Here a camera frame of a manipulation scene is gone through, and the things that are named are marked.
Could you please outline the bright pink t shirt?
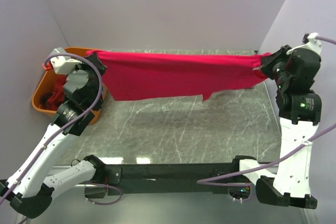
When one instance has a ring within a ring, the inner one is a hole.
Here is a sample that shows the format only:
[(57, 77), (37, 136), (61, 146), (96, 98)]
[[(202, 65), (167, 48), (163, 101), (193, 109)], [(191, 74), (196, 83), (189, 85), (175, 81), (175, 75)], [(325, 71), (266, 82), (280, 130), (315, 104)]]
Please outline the bright pink t shirt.
[(202, 95), (251, 88), (267, 77), (262, 55), (175, 55), (142, 52), (87, 51), (106, 71), (103, 83), (116, 101)]

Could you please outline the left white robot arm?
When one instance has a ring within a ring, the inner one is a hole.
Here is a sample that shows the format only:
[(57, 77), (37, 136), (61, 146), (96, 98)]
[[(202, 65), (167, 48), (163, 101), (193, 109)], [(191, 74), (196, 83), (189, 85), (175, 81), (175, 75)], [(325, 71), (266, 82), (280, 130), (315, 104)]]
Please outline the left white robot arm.
[(95, 52), (86, 57), (63, 52), (49, 55), (43, 67), (65, 75), (64, 100), (23, 165), (10, 178), (1, 180), (1, 202), (8, 201), (17, 213), (30, 219), (40, 216), (54, 199), (75, 185), (105, 176), (104, 162), (93, 155), (56, 175), (49, 172), (101, 109), (106, 66)]

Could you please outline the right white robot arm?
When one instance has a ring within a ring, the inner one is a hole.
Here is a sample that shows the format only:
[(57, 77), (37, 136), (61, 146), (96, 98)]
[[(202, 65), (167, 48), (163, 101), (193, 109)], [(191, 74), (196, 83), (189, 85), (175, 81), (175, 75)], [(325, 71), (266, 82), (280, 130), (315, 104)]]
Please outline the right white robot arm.
[(311, 137), (317, 132), (322, 100), (312, 90), (320, 69), (320, 51), (308, 46), (286, 45), (261, 59), (260, 71), (277, 86), (276, 104), (281, 128), (280, 159), (272, 174), (254, 159), (239, 157), (239, 169), (255, 185), (256, 197), (262, 204), (316, 209), (312, 196), (309, 170)]

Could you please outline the dark red t shirt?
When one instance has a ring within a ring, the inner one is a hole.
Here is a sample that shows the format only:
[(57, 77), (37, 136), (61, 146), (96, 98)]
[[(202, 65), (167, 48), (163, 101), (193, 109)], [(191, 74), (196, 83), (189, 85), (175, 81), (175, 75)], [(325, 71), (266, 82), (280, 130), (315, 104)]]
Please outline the dark red t shirt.
[(57, 111), (64, 101), (63, 86), (66, 83), (66, 76), (60, 75), (53, 86), (52, 92), (44, 93), (40, 97), (40, 108), (44, 110)]

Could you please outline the orange plastic basket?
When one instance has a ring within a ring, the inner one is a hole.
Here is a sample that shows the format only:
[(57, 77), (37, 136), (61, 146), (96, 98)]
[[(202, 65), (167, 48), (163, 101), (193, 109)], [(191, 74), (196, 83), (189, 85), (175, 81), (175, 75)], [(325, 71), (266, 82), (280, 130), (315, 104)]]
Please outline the orange plastic basket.
[[(71, 53), (71, 54), (76, 54), (81, 57), (86, 57), (87, 51), (90, 50), (95, 50), (93, 48), (80, 48), (80, 47), (68, 47), (64, 49), (66, 52)], [(44, 98), (47, 98), (49, 94), (51, 94), (54, 91), (54, 84), (57, 82), (59, 78), (61, 78), (64, 75), (61, 74), (56, 74), (54, 70), (51, 67), (48, 67), (47, 70), (45, 70), (45, 73), (40, 80), (33, 97), (31, 99), (31, 104), (33, 108), (41, 113), (46, 114), (49, 117), (53, 117), (54, 114), (56, 113), (56, 110), (49, 110), (46, 107), (46, 100)], [(103, 84), (103, 89), (102, 89), (102, 98), (103, 101), (105, 100), (107, 94), (107, 88)], [(99, 111), (92, 111), (92, 113), (95, 115), (94, 118), (91, 120), (89, 125), (92, 125), (96, 123), (99, 119), (100, 113), (102, 109)]]

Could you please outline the black base beam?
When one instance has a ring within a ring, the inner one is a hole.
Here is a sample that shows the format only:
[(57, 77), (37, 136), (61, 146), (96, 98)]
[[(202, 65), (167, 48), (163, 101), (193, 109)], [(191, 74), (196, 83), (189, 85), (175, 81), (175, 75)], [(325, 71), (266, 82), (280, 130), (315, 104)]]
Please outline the black base beam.
[(197, 183), (200, 179), (232, 173), (235, 168), (231, 163), (106, 165), (104, 172), (89, 181), (116, 186), (124, 194), (212, 192), (230, 193), (236, 198), (246, 199), (254, 193), (252, 186), (247, 186), (248, 179), (244, 176), (216, 181), (224, 184), (240, 183), (242, 187)]

